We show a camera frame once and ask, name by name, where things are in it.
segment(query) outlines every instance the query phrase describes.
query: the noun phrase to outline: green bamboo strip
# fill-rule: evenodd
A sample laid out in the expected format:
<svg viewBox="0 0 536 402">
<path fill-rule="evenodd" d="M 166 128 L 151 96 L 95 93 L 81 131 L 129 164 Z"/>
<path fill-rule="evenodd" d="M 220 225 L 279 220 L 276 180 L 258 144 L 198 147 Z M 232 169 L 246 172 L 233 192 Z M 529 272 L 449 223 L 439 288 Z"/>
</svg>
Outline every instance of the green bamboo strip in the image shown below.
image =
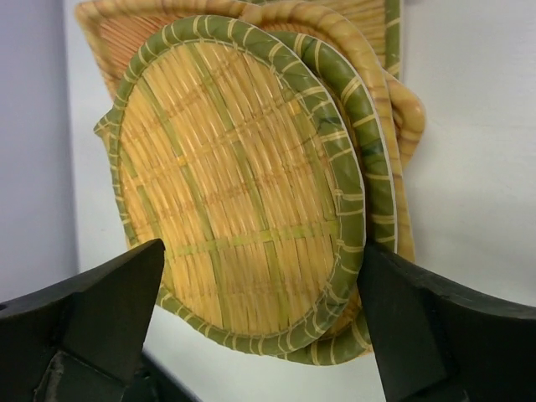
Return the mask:
<svg viewBox="0 0 536 402">
<path fill-rule="evenodd" d="M 400 75 L 400 4 L 385 0 L 385 69 L 396 79 Z"/>
<path fill-rule="evenodd" d="M 300 224 L 288 228 L 268 229 L 254 234 L 206 241 L 196 245 L 185 245 L 174 249 L 174 251 L 177 256 L 185 256 L 205 253 L 209 250 L 224 250 L 231 247 L 251 245 L 256 242 L 269 243 L 282 240 L 307 239 L 326 233 L 335 237 L 338 235 L 338 229 L 339 224 L 336 220 L 318 224 Z"/>
</svg>

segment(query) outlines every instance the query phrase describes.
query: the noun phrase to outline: woven bamboo surface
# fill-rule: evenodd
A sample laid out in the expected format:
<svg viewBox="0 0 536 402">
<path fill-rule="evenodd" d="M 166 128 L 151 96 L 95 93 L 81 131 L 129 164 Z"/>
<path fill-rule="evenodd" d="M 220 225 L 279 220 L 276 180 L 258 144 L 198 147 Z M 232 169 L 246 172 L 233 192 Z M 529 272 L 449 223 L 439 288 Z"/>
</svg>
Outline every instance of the woven bamboo surface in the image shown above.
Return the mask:
<svg viewBox="0 0 536 402">
<path fill-rule="evenodd" d="M 331 90 L 358 150 L 366 188 L 368 235 L 396 250 L 394 184 L 373 101 L 352 65 L 329 44 L 304 33 L 274 32 Z M 344 363 L 371 350 L 357 289 L 336 325 L 319 341 L 283 358 L 316 365 Z"/>
<path fill-rule="evenodd" d="M 382 66 L 400 71 L 400 0 L 310 0 L 352 21 L 373 45 Z M 248 0 L 247 3 L 266 3 Z M 193 13 L 237 18 L 244 4 L 220 0 L 97 0 L 75 10 L 112 94 L 131 55 L 163 25 Z"/>
<path fill-rule="evenodd" d="M 363 29 L 365 38 L 375 46 L 380 59 L 385 59 L 388 70 L 396 75 L 400 67 L 400 0 L 312 2 L 325 3 L 330 8 L 337 9 L 358 28 Z M 250 3 L 265 2 L 250 0 Z M 255 5 L 234 0 L 97 0 L 78 4 L 75 15 L 84 30 L 108 91 L 113 96 L 131 57 L 164 25 L 199 14 L 239 18 L 251 7 Z M 379 17 L 382 13 L 385 13 L 385 18 Z M 378 40 L 382 32 L 385 32 L 385 41 Z M 308 33 L 315 36 L 317 31 Z M 400 159 L 402 166 L 405 166 L 424 131 L 424 108 L 415 94 L 398 81 L 392 80 L 391 74 L 385 74 L 385 78 L 397 123 Z"/>
<path fill-rule="evenodd" d="M 246 353 L 333 325 L 363 258 L 363 180 L 336 105 L 282 42 L 180 19 L 140 48 L 96 130 L 130 246 L 167 246 L 160 306 Z"/>
<path fill-rule="evenodd" d="M 389 151 L 397 206 L 397 216 L 395 217 L 398 224 L 397 252 L 407 260 L 413 260 L 415 258 L 414 243 L 389 92 L 385 75 L 381 70 L 378 59 L 363 35 L 340 14 L 325 7 L 305 2 L 269 3 L 261 8 L 249 9 L 242 18 L 269 32 L 298 32 L 311 34 L 315 38 L 322 39 L 338 49 L 363 78 L 363 83 L 368 88 L 374 107 L 379 115 Z M 302 362 L 304 359 L 311 360 L 313 354 L 321 354 L 326 357 L 329 356 L 330 359 L 321 358 L 316 362 L 313 361 L 313 363 L 326 364 L 329 363 L 329 360 L 332 360 L 330 343 L 337 345 L 338 351 L 343 351 L 343 356 L 335 356 L 339 363 L 366 353 L 368 349 L 362 350 L 358 343 L 355 342 L 357 322 L 359 320 L 364 322 L 364 320 L 359 315 L 351 314 L 352 310 L 360 311 L 357 288 L 354 289 L 351 301 L 344 314 L 325 334 L 323 339 L 300 351 L 289 353 L 285 355 L 285 358 Z"/>
<path fill-rule="evenodd" d="M 268 3 L 258 8 L 248 8 L 241 18 L 267 32 L 297 32 L 321 39 L 332 45 L 356 69 L 372 97 L 389 151 L 397 205 L 397 253 L 406 260 L 415 260 L 389 90 L 378 58 L 365 37 L 341 14 L 309 2 L 291 0 Z"/>
</svg>

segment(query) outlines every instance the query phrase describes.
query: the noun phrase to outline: stacked baskets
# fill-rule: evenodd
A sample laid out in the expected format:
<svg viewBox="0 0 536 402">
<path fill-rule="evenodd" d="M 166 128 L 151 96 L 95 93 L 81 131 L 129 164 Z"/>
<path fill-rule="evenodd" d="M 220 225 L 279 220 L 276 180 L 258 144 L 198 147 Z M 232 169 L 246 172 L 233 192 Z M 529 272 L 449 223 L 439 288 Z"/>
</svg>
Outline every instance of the stacked baskets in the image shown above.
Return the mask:
<svg viewBox="0 0 536 402">
<path fill-rule="evenodd" d="M 400 0 L 81 3 L 114 99 L 95 132 L 129 246 L 166 244 L 157 304 L 244 353 L 371 351 L 367 238 L 414 259 Z"/>
</svg>

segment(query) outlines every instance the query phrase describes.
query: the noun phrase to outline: bamboo tray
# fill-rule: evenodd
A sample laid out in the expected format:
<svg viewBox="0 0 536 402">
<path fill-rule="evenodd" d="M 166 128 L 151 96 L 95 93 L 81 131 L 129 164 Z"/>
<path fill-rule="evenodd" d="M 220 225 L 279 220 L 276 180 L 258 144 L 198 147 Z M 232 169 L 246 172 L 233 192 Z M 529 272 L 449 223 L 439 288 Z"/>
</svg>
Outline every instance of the bamboo tray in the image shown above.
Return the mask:
<svg viewBox="0 0 536 402">
<path fill-rule="evenodd" d="M 346 18 L 333 10 L 308 2 L 267 3 L 259 8 L 249 8 L 242 15 L 242 18 L 246 22 L 271 33 L 287 31 L 310 34 L 317 39 L 326 41 L 333 45 L 361 76 L 371 95 L 374 109 L 378 114 L 389 153 L 396 200 L 396 210 L 393 218 L 397 225 L 398 236 L 395 251 L 406 260 L 413 260 L 415 258 L 413 235 L 411 233 L 410 216 L 405 197 L 402 165 L 394 130 L 394 117 L 390 107 L 389 91 L 384 72 L 369 43 Z M 371 220 L 374 221 L 374 219 L 377 219 L 377 217 L 372 215 Z M 330 328 L 330 331 L 325 334 L 323 339 L 313 342 L 300 351 L 289 353 L 285 357 L 293 361 L 302 362 L 304 359 L 311 360 L 310 357 L 316 354 L 325 358 L 319 358 L 314 363 L 327 364 L 330 361 L 341 363 L 366 353 L 368 350 L 363 350 L 355 342 L 358 337 L 366 340 L 364 335 L 367 332 L 363 335 L 363 333 L 356 331 L 359 320 L 362 320 L 358 314 L 360 310 L 361 303 L 356 287 L 345 313 Z"/>
<path fill-rule="evenodd" d="M 160 306 L 269 355 L 338 319 L 363 258 L 363 180 L 331 96 L 281 41 L 182 18 L 132 58 L 96 130 L 129 246 L 166 244 Z"/>
<path fill-rule="evenodd" d="M 251 3 L 262 3 L 250 0 Z M 385 66 L 396 75 L 400 59 L 400 0 L 312 0 L 313 3 L 326 3 L 336 8 L 353 20 L 356 26 L 364 30 L 365 38 L 376 46 L 376 52 L 382 58 L 384 49 Z M 139 47 L 164 25 L 189 15 L 214 14 L 239 18 L 254 4 L 234 0 L 97 0 L 77 5 L 75 16 L 82 27 L 90 45 L 108 91 L 114 96 L 121 77 L 131 57 Z M 385 27 L 382 18 L 385 10 Z M 381 33 L 384 32 L 386 45 L 382 47 Z M 424 107 L 415 94 L 393 80 L 393 75 L 386 75 L 389 95 L 394 108 L 400 160 L 405 166 L 417 148 L 425 127 Z"/>
</svg>

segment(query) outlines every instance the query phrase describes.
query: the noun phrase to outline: green woven rim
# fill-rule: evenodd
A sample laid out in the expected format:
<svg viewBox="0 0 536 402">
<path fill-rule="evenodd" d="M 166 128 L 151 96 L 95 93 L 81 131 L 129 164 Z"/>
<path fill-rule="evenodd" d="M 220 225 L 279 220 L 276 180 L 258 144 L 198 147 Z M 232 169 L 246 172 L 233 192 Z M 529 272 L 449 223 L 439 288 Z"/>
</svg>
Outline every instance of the green woven rim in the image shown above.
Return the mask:
<svg viewBox="0 0 536 402">
<path fill-rule="evenodd" d="M 272 32 L 293 49 L 305 65 L 340 100 L 358 144 L 367 189 L 368 211 L 373 215 L 372 235 L 376 241 L 396 250 L 396 207 L 389 155 L 379 117 L 369 92 L 355 68 L 329 44 L 294 32 Z M 330 339 L 318 339 L 305 348 L 283 355 L 291 361 L 316 365 L 344 363 L 367 351 L 369 330 L 363 312 L 355 322 Z"/>
<path fill-rule="evenodd" d="M 277 0 L 241 0 L 252 4 L 267 4 Z M 385 1 L 385 65 L 383 66 L 393 77 L 400 76 L 400 56 L 402 49 L 400 47 L 400 30 L 401 30 L 401 0 L 384 0 Z"/>
<path fill-rule="evenodd" d="M 336 258 L 327 285 L 314 306 L 302 319 L 278 333 L 246 336 L 214 327 L 184 306 L 163 283 L 157 304 L 179 315 L 208 338 L 229 348 L 269 355 L 293 352 L 325 333 L 347 305 L 363 260 L 365 211 L 363 179 L 337 107 L 318 79 L 282 42 L 250 24 L 212 15 L 184 18 L 171 23 L 155 33 L 140 48 L 121 80 L 113 108 L 95 128 L 96 131 L 109 131 L 108 154 L 121 221 L 130 245 L 137 244 L 137 234 L 130 223 L 122 197 L 119 169 L 121 162 L 128 162 L 119 141 L 128 98 L 151 62 L 174 46 L 196 42 L 222 44 L 253 56 L 263 65 L 272 68 L 279 80 L 294 91 L 296 98 L 301 100 L 302 107 L 309 112 L 322 139 L 335 180 L 332 198 L 336 209 L 334 214 L 339 223 L 338 236 L 333 242 Z M 180 141 L 178 137 L 173 140 L 175 143 Z"/>
</svg>

